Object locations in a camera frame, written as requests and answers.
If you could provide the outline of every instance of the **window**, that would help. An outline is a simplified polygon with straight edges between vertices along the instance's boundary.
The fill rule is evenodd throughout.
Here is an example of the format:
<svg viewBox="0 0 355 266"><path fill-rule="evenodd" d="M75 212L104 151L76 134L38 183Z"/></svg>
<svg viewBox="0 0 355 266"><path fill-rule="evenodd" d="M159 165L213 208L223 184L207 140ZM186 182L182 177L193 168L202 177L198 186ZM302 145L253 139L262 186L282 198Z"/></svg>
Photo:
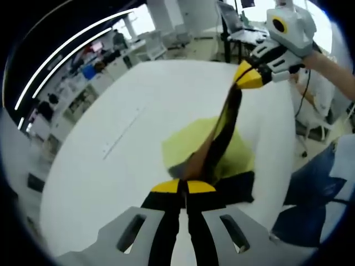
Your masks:
<svg viewBox="0 0 355 266"><path fill-rule="evenodd" d="M234 0L226 0L227 4L235 7ZM250 21L266 21L266 10L275 7L275 0L254 0L255 7L243 8L241 0L236 0L238 13L245 12ZM293 0L293 4L308 10L317 26L315 42L327 52L332 50L332 26L327 15L311 1Z"/></svg>
<svg viewBox="0 0 355 266"><path fill-rule="evenodd" d="M128 18L136 35L155 30L153 20L146 4L142 4L134 12L129 13Z"/></svg>
<svg viewBox="0 0 355 266"><path fill-rule="evenodd" d="M120 33L122 33L126 40L131 40L132 39L132 36L131 36L131 34L129 34L128 29L127 29L126 24L124 23L123 19L120 19L117 23L115 23L112 26L112 28L116 29Z"/></svg>
<svg viewBox="0 0 355 266"><path fill-rule="evenodd" d="M128 27L130 30L133 29L133 32L129 32L126 23L131 24L131 27ZM133 12L129 13L128 19L120 19L119 22L115 23L112 27L122 33L127 40L131 40L132 37L136 37L139 34L155 30L153 20L146 4L142 4Z"/></svg>

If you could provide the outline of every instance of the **monitor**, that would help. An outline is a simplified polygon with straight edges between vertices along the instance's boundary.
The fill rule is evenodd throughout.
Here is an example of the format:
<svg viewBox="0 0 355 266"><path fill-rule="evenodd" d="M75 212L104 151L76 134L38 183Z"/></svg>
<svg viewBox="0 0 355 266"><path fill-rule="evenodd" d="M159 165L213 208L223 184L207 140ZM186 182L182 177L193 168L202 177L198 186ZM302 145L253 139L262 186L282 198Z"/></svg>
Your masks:
<svg viewBox="0 0 355 266"><path fill-rule="evenodd" d="M101 50L102 48L104 48L102 42L97 42L97 43L94 43L93 45L91 45L91 48L94 52L97 52L99 50Z"/></svg>
<svg viewBox="0 0 355 266"><path fill-rule="evenodd" d="M230 4L217 1L217 6L220 10L222 18L226 22L228 31L231 33L238 32L243 28L242 21L240 20L237 11Z"/></svg>

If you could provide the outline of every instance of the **yellow circle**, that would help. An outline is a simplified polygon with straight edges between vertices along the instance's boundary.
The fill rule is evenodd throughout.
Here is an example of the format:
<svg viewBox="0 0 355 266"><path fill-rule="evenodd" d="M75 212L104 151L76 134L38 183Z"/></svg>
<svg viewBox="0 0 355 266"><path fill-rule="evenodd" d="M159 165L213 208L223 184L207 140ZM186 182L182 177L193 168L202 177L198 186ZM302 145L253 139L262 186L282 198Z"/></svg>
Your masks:
<svg viewBox="0 0 355 266"><path fill-rule="evenodd" d="M283 30L279 30L279 29L278 29L281 33L284 33L284 34L287 33L287 24L286 24L286 22L285 22L282 18L277 17L277 16L273 16L273 17L272 17L272 22L273 22L273 21L278 21L278 22L280 22L280 23L282 24Z"/></svg>

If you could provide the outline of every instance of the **blue jeans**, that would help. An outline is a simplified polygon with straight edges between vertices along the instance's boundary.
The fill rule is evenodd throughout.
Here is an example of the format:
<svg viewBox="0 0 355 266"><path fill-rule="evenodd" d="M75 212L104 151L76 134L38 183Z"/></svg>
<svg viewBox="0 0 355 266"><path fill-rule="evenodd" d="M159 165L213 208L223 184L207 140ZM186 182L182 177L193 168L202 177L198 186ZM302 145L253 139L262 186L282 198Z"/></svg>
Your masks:
<svg viewBox="0 0 355 266"><path fill-rule="evenodd" d="M346 180L330 177L334 144L296 171L285 205L296 205L280 213L273 233L281 240L303 247L318 247L326 219L326 204L339 193Z"/></svg>

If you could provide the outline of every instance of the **ceiling light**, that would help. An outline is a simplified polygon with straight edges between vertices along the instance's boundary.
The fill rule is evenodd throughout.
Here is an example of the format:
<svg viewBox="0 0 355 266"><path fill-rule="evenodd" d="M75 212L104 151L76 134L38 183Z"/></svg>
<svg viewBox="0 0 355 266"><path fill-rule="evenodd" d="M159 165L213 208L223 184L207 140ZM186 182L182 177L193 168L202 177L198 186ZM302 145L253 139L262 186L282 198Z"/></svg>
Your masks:
<svg viewBox="0 0 355 266"><path fill-rule="evenodd" d="M20 106L20 103L24 97L24 95L26 94L28 88L30 87L30 85L32 84L32 82L34 81L34 79L38 76L39 72L42 71L42 69L45 67L45 65L47 65L49 63L49 61L51 61L56 54L58 54L60 52L60 50L62 50L65 46L67 46L70 42L72 42L74 39L76 39L77 37L79 37L80 35L82 35L83 33L87 32L88 30L96 27L97 25L99 24L102 24L106 21L109 21L110 19L113 19L113 18L116 18L116 17L119 17L121 15L124 15L124 14L127 14L127 13L130 13L132 11L134 11L135 8L132 8L132 9L128 9L128 10L125 10L125 11L122 11L122 12L118 12L116 14L113 14L111 16L108 16L106 18L103 18L97 22L95 22L94 24L91 24L90 26L82 29L80 32L78 32L77 34L75 34L74 36L72 36L71 38L69 38L66 42L64 42L61 46L59 46L40 66L39 68L35 71L35 73L32 75L32 77L29 79L28 83L26 84L26 86L24 87L20 97L18 98L17 100L17 103L15 105L15 110L18 109L18 107Z"/></svg>
<svg viewBox="0 0 355 266"><path fill-rule="evenodd" d="M20 123L19 123L18 126L17 126L18 130L21 130L23 121L24 121L24 118L22 117L22 118L20 119Z"/></svg>
<svg viewBox="0 0 355 266"><path fill-rule="evenodd" d="M79 45L78 47L76 47L74 50L72 50L66 57L64 57L62 59L62 61L60 61L53 69L51 72L49 72L49 74L43 79L43 81L41 82L41 84L38 86L37 90L34 92L34 94L32 95L32 98L35 98L37 96L37 94L40 92L40 90L42 89L42 87L46 84L46 82L48 81L48 79L58 70L58 68L60 68L61 65L63 65L65 63L65 61L67 61L71 56L73 56L76 52L78 52L80 49L82 49L85 45L87 45L88 43L92 42L93 40L99 38L101 35L109 32L110 30L112 30L112 28L108 28L106 30L103 30L102 32L96 34L95 36L91 37L90 39L86 40L84 43L82 43L81 45Z"/></svg>

